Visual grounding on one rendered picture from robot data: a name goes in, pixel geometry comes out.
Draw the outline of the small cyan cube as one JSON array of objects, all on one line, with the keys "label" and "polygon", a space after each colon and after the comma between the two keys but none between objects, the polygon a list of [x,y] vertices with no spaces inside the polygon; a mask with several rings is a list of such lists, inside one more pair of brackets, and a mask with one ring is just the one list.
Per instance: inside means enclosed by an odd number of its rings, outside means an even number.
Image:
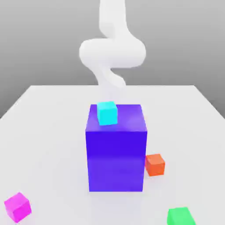
[{"label": "small cyan cube", "polygon": [[117,124],[118,110],[113,101],[97,104],[97,118],[100,126]]}]

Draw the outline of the small orange cube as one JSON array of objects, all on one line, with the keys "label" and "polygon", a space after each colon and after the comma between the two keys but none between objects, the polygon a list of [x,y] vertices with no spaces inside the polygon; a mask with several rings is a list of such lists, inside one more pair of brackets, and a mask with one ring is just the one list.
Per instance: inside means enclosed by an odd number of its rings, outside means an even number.
[{"label": "small orange cube", "polygon": [[145,168],[150,177],[164,175],[165,161],[160,154],[146,155]]}]

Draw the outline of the small green cube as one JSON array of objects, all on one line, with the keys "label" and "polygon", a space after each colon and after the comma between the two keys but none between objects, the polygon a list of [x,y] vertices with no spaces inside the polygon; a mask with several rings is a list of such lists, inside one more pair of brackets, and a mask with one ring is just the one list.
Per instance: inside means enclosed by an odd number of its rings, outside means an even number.
[{"label": "small green cube", "polygon": [[196,225],[187,207],[177,207],[168,210],[167,225]]}]

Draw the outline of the small magenta cube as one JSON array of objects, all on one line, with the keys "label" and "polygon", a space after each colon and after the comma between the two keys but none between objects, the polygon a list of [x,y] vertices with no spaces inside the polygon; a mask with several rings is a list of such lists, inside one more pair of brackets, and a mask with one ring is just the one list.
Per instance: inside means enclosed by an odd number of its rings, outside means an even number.
[{"label": "small magenta cube", "polygon": [[32,213],[29,200],[20,192],[4,201],[8,216],[18,223]]}]

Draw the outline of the large blue box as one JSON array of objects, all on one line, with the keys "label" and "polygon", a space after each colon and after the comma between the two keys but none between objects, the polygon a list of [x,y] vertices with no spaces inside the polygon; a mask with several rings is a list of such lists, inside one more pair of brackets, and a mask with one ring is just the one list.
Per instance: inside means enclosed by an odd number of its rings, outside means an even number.
[{"label": "large blue box", "polygon": [[101,126],[91,105],[85,130],[91,192],[143,190],[147,127],[140,105],[118,105],[118,123]]}]

